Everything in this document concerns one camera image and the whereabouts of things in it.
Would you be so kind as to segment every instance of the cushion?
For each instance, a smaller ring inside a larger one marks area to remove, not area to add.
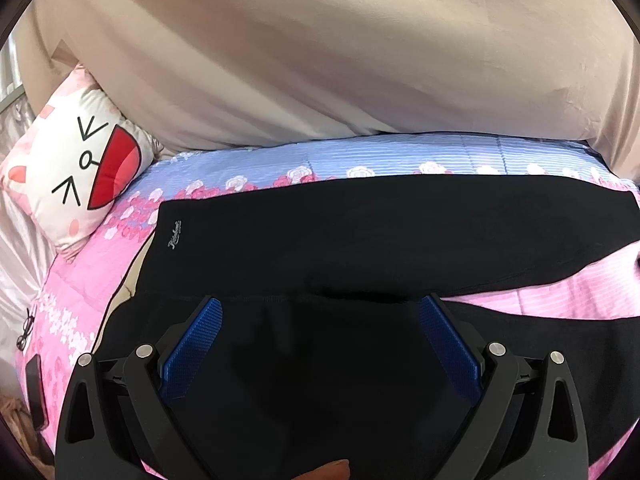
[[[0,186],[70,259],[160,149],[78,65],[0,165]]]

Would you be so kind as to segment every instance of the rose pattern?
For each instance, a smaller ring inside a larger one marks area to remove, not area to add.
[[[535,162],[532,162],[527,166],[527,173],[529,173],[530,175],[546,175],[545,168],[542,168]]]
[[[428,160],[427,162],[423,162],[419,167],[416,173],[421,173],[425,175],[429,174],[453,174],[453,171],[448,170],[443,165],[438,164],[437,162],[433,162],[432,160]]]
[[[300,184],[303,178],[312,174],[313,171],[311,171],[311,168],[308,166],[298,166],[297,168],[293,168],[293,170],[287,171],[287,176],[290,178],[292,184]]]
[[[365,178],[368,176],[376,176],[376,173],[366,166],[355,166],[347,170],[347,178]]]
[[[66,345],[69,350],[69,365],[71,367],[75,366],[80,355],[90,349],[90,342],[93,341],[92,337],[95,338],[95,335],[91,333],[89,337],[87,337],[83,332],[78,332],[78,330],[76,330],[78,316],[73,316],[73,313],[64,307],[59,308],[54,295],[43,294],[37,298],[34,303],[36,316],[38,316],[38,314],[40,316],[46,316],[49,333],[60,336],[60,342]],[[41,344],[41,339],[38,339],[34,350],[41,350],[41,348],[38,348]]]
[[[187,160],[188,158],[191,158],[194,155],[199,155],[202,152],[199,151],[194,151],[194,152],[180,152],[177,155],[175,155],[174,157],[169,159],[169,164],[175,164],[176,162],[182,162],[184,160]]]
[[[527,164],[528,174],[548,174],[539,164],[532,162]],[[629,184],[622,182],[612,174],[607,174],[608,180],[600,174],[598,168],[590,168],[590,181],[600,186],[610,189],[628,191],[630,190],[640,203],[640,192]],[[413,171],[414,174],[453,174],[442,164],[427,160],[418,165]],[[477,174],[500,174],[500,171],[489,165],[482,165],[476,168]],[[561,174],[565,177],[580,179],[578,171],[570,168],[563,168]],[[367,166],[354,166],[346,171],[348,178],[362,178],[375,176],[376,173]],[[329,176],[324,180],[335,180],[336,176]],[[301,165],[282,174],[268,187],[283,187],[293,184],[307,184],[309,182],[317,182],[321,180],[312,170],[311,167]],[[193,180],[185,188],[179,190],[172,198],[174,200],[200,200],[204,198],[213,198],[224,194],[252,191],[258,189],[258,186],[249,182],[244,175],[236,175],[225,182],[223,189],[220,187],[208,188],[202,180]],[[154,189],[147,197],[143,196],[139,191],[132,192],[130,196],[123,197],[122,200],[116,202],[111,212],[102,222],[97,233],[105,240],[126,239],[137,243],[144,242],[153,232],[156,222],[158,222],[158,207],[164,200],[164,191],[161,188]]]
[[[242,175],[235,176],[226,181],[226,189],[234,191],[242,191],[244,184],[247,183],[247,178]]]
[[[580,173],[575,170],[570,170],[569,168],[562,168],[562,175],[568,178],[576,178],[580,180]]]
[[[500,171],[491,166],[479,166],[476,168],[476,173],[478,175],[500,175]]]

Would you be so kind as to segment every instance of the eyeglasses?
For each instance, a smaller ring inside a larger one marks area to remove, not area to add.
[[[27,309],[27,319],[25,319],[22,324],[22,335],[18,338],[18,341],[15,342],[15,345],[18,347],[20,352],[24,352],[24,348],[27,346],[27,339],[31,335],[33,322],[35,320],[35,316],[29,311],[29,309]]]

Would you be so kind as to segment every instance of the red cat mouth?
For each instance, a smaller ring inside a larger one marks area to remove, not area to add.
[[[98,165],[87,209],[100,209],[113,202],[136,176],[141,161],[136,139],[116,124]]]

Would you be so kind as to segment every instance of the pink striped sheet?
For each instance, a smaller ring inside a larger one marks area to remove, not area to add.
[[[506,314],[564,319],[618,319],[640,316],[640,242],[595,262],[566,280],[448,298]],[[596,480],[624,446],[633,428],[589,468]]]

